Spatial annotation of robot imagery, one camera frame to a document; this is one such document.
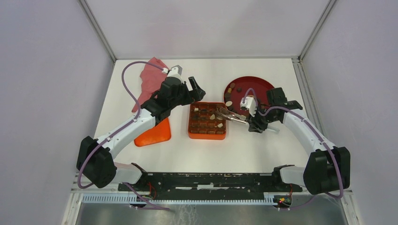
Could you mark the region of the orange chocolate box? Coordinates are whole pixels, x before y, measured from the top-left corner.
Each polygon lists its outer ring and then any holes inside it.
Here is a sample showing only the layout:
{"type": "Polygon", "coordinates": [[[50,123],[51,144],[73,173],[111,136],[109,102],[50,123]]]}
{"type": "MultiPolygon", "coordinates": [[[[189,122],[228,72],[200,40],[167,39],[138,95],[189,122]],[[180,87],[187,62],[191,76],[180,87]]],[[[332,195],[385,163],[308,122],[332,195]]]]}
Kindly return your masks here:
{"type": "Polygon", "coordinates": [[[190,105],[187,132],[191,139],[197,140],[223,140],[227,134],[225,119],[215,117],[210,120],[217,107],[226,108],[221,102],[196,102],[190,105]]]}

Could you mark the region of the silver white-handled tongs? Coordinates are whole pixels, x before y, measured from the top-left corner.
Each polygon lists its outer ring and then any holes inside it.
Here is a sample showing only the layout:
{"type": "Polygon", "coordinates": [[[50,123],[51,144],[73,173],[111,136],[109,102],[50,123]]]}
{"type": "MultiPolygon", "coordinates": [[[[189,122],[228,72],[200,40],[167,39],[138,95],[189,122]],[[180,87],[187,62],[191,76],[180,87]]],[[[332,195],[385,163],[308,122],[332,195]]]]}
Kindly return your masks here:
{"type": "Polygon", "coordinates": [[[266,130],[275,132],[276,134],[280,132],[280,129],[272,127],[268,125],[268,123],[257,123],[254,119],[248,119],[245,116],[229,111],[227,108],[224,107],[217,107],[214,114],[218,118],[248,125],[249,132],[263,133],[266,130]]]}

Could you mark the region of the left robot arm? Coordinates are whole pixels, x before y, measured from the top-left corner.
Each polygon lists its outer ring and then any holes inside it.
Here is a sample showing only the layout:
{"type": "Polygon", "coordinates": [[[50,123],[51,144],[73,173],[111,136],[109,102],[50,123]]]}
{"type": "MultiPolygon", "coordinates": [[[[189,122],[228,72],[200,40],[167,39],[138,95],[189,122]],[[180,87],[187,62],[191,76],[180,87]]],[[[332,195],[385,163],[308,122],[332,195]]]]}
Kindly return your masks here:
{"type": "Polygon", "coordinates": [[[117,182],[129,183],[136,191],[144,190],[147,186],[144,170],[133,163],[116,163],[114,159],[137,137],[170,116],[175,107],[203,99],[206,92],[199,87],[195,78],[189,77],[188,80],[192,90],[188,89],[186,82],[176,77],[167,77],[127,121],[98,138],[85,137],[81,141],[77,159],[79,188],[86,188],[81,184],[84,176],[98,188],[117,182]]]}

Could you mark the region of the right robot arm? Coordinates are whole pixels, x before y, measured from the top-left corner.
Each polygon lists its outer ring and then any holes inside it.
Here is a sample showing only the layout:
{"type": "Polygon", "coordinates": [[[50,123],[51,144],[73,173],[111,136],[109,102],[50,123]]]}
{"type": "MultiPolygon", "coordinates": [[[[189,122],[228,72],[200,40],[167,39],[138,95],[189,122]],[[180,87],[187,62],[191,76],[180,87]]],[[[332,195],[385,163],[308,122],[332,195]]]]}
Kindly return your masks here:
{"type": "Polygon", "coordinates": [[[271,186],[284,191],[290,184],[305,187],[312,195],[327,194],[339,199],[350,186],[351,155],[346,147],[329,141],[306,117],[296,100],[287,100],[282,88],[266,92],[268,106],[261,108],[253,88],[249,88],[240,102],[248,110],[250,132],[262,133],[270,123],[281,122],[299,141],[308,154],[305,167],[282,165],[275,167],[271,186]]]}

